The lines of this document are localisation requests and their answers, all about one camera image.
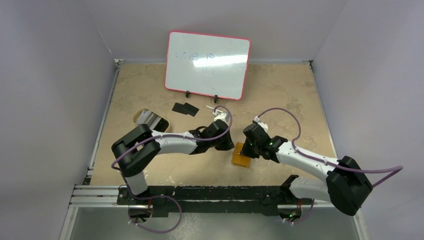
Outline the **yellow leather card holder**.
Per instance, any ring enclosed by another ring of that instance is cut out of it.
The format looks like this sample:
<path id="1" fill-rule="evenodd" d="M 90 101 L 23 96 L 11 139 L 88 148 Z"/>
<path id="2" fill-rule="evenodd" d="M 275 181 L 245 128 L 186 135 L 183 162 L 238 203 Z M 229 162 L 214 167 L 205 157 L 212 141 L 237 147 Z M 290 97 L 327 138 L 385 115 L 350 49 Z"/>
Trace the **yellow leather card holder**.
<path id="1" fill-rule="evenodd" d="M 251 164 L 251 158 L 241 154 L 242 148 L 243 148 L 243 143 L 237 142 L 235 144 L 235 147 L 232 153 L 231 163 L 234 166 L 249 168 Z"/>

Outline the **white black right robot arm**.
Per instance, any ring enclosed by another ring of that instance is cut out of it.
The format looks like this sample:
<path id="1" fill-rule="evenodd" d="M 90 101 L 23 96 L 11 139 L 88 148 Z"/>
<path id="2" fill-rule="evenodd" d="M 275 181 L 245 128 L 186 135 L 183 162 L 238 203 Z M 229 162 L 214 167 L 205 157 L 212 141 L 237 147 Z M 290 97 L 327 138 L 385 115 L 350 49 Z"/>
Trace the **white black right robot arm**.
<path id="1" fill-rule="evenodd" d="M 262 157 L 278 164 L 300 169 L 316 179 L 295 177 L 281 189 L 280 196 L 288 204 L 300 198 L 332 203 L 340 212 L 354 216 L 370 195 L 373 186 L 358 163 L 351 157 L 342 159 L 306 151 L 281 136 L 270 137 L 259 123 L 244 130 L 245 143 L 241 154 L 249 158 Z"/>

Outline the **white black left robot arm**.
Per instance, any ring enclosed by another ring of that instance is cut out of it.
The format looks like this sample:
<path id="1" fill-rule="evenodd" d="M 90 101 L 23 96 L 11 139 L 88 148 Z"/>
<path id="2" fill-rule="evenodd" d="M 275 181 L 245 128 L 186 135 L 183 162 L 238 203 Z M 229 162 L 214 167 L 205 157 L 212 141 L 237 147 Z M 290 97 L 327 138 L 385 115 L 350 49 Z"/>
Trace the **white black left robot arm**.
<path id="1" fill-rule="evenodd" d="M 151 130 L 146 124 L 135 127 L 111 146 L 115 156 L 112 167 L 121 175 L 130 189 L 129 197 L 138 205 L 149 199 L 144 169 L 158 155 L 203 154 L 214 148 L 229 151 L 235 147 L 230 134 L 230 122 L 214 120 L 183 133 L 166 133 Z"/>

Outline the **black credit card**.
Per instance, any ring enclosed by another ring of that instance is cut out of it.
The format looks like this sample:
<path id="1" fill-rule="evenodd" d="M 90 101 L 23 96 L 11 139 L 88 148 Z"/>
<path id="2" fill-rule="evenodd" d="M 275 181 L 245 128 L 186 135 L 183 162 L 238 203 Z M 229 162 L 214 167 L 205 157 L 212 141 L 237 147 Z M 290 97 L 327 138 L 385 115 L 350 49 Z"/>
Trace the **black credit card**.
<path id="1" fill-rule="evenodd" d="M 189 111 L 187 109 L 187 105 L 181 104 L 181 103 L 178 103 L 178 102 L 175 102 L 174 103 L 174 106 L 172 108 L 172 111 L 173 112 L 176 112 L 176 113 L 183 114 L 183 115 L 188 115 L 189 114 Z"/>
<path id="2" fill-rule="evenodd" d="M 195 107 L 195 106 L 193 106 L 193 105 L 191 105 L 191 104 L 189 104 L 187 102 L 183 105 L 183 108 L 184 108 L 185 112 L 188 115 L 191 115 L 192 117 L 195 117 L 196 114 L 199 111 L 199 109 L 197 107 Z"/>

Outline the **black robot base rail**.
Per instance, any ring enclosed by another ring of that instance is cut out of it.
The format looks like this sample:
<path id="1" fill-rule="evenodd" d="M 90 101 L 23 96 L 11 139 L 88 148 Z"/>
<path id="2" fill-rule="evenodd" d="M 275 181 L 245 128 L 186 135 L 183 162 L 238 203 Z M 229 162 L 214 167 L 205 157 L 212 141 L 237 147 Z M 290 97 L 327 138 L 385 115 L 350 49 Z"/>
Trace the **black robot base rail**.
<path id="1" fill-rule="evenodd" d="M 302 212 L 310 198 L 296 198 L 284 185 L 262 186 L 171 186 L 151 185 L 147 191 L 131 196 L 126 187 L 119 187 L 117 204 L 135 208 L 152 207 L 154 218 L 170 213 L 262 214 L 289 217 L 291 211 Z"/>

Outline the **beige oval plastic tray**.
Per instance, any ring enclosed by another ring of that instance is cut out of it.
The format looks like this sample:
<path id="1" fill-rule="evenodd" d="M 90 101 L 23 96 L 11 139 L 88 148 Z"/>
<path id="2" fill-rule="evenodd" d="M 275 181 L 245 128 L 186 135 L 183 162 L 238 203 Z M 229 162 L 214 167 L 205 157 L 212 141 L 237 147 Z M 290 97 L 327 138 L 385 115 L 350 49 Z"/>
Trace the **beige oval plastic tray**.
<path id="1" fill-rule="evenodd" d="M 170 129 L 170 122 L 149 108 L 140 108 L 137 110 L 132 116 L 132 122 L 136 126 L 146 124 L 150 130 L 158 132 L 165 133 Z"/>

